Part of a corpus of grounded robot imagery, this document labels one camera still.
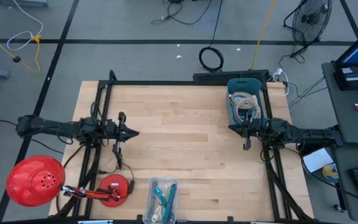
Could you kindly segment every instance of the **electric fan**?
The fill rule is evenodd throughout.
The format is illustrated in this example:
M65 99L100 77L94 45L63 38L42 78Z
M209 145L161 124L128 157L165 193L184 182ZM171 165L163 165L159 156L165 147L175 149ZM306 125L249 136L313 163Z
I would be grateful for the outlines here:
M303 48L291 54L291 57L301 53L310 45L319 41L327 26L332 10L331 0L302 0L299 6L284 19L284 27L292 30L295 44ZM292 27L285 21L293 14Z

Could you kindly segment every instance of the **plastic bin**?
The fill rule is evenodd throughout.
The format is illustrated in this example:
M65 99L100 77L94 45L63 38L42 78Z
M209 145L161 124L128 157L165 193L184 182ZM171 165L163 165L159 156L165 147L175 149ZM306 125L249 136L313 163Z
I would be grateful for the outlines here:
M258 104L260 107L260 121L262 124L265 123L265 114L263 112L263 107L261 104L260 99L260 88L261 88L261 82L255 78L233 78L227 83L227 112L228 112L228 119L230 121L230 124L236 124L236 122L233 119L232 116L232 106L230 102L229 95L233 94L234 92L245 92L249 93L251 95L255 95L258 99Z
M179 195L179 183L176 179L169 179L163 177L152 177L148 179L148 197L147 197L147 204L146 204L146 211L143 215L143 222L145 224L163 224L162 220L158 220L156 222L152 221L152 217L154 215L155 210L159 205L159 199L155 196L154 191L155 188L158 187L162 192L164 191L164 186L166 184L176 184L176 193L174 196L174 200L171 206L171 211L174 214L173 218L170 218L167 221L167 224L174 224L176 222L176 214L177 214L177 197Z

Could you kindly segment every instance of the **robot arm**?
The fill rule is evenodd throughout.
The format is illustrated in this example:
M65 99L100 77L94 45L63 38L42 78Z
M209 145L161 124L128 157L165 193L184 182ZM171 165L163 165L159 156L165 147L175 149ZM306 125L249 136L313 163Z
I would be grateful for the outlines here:
M284 148L285 144L320 144L322 146L341 147L343 145L339 131L334 128L326 129L301 129L289 124L289 122L273 118L262 124L260 119L245 120L242 124L228 126L231 130L247 138L244 149L250 149L250 136L257 137L269 146Z
M119 168L121 169L122 154L120 142L125 142L139 134L139 132L128 128L125 125L126 115L120 112L119 123L107 120L106 124L101 124L95 118L81 118L80 121L61 123L58 121L46 120L34 115L26 115L18 119L16 128L20 137L32 136L35 134L50 134L70 139L76 139L81 145L94 146L103 139L116 139L113 146L113 153L116 157Z

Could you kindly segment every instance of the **desk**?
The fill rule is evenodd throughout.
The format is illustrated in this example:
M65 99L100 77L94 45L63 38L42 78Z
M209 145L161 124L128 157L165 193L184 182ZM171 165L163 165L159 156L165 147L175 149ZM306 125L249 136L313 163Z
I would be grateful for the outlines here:
M82 82L73 120L90 115L97 85ZM284 86L269 83L268 93L273 116L290 121ZM108 118L116 120L123 111L128 117L126 125L140 132L121 145L136 184L119 207L108 208L95 201L90 218L135 220L146 207L148 179L172 177L179 181L178 220L227 221L233 216L235 221L273 221L265 163L259 158L261 143L255 138L249 151L242 149L244 139L227 127L225 97L226 86L113 85ZM111 144L102 149L101 170L115 167ZM67 146L62 163L77 148ZM83 151L66 167L65 184L78 184L82 161ZM289 192L313 217L299 157L282 150L281 161ZM117 174L131 176L125 168ZM105 176L97 176L96 186ZM61 205L68 200L60 198ZM53 201L50 214L55 213Z
M335 72L332 63L322 64L323 74L326 78L327 87L331 96L332 105L338 121L339 130L344 140L343 147L332 150L341 187L358 195L348 170L358 167L358 119L352 119L354 113L353 103L358 100L354 91L341 91L337 86L333 74ZM346 210L351 219L358 221L358 199L343 194Z

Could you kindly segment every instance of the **white cable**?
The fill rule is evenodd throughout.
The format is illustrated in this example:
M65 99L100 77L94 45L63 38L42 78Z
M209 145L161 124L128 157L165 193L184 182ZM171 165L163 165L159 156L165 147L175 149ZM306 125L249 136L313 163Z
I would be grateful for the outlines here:
M14 1L14 3L16 3L17 7L19 8L19 10L21 10L21 12L23 12L25 15L29 16L30 18L32 18L33 20L35 20L36 22L38 22L38 23L41 25L40 31L36 34L36 35L40 35L40 33L41 33L42 30L43 30L43 23L42 23L41 21L39 21L38 19L36 19L35 17L33 17L33 16L29 15L28 13L26 13L24 10L22 10L21 7L20 7L20 6L18 5L18 3L16 2L16 0L13 0L13 1ZM31 36L31 38L30 38L24 45L22 45L21 47L19 47L19 48L17 48L17 49L11 49L11 48L10 48L10 45L9 45L10 42L11 42L13 39L15 39L16 37L18 37L19 35L26 34L26 33L28 33L28 34ZM7 41L7 48L8 48L9 50L11 50L11 51L20 50L20 49L22 49L23 47L25 47L27 44L29 44L29 42L32 40L33 37L34 37L34 35L33 35L31 32L29 32L29 31L20 32L20 33L14 35L13 37L11 37L11 38Z
M284 74L285 80L286 80L286 82L288 83L288 82L289 82L289 81L288 81L288 76L286 76L286 73L283 71L282 68L277 68L276 72L273 74L273 80L274 80L274 82L277 82L277 80L275 79L275 76L278 75L278 79L280 79L280 75L281 75L281 74ZM289 88L289 87L286 87L286 93L285 93L285 95L288 96L288 93L289 93L289 92L290 92L290 88Z
M172 184L165 184L164 191L162 192L165 198L169 198L169 194L171 193ZM164 208L162 207L162 202L159 201L158 207L155 209L153 217L151 217L151 221L156 222L158 220L162 220L162 215L164 214Z
M260 118L260 106L258 104L258 98L255 95L251 95L245 92L235 92L230 95L231 104L234 105L233 115L234 119L238 123L242 123L243 119L240 117L238 111L239 109L254 109L255 118Z

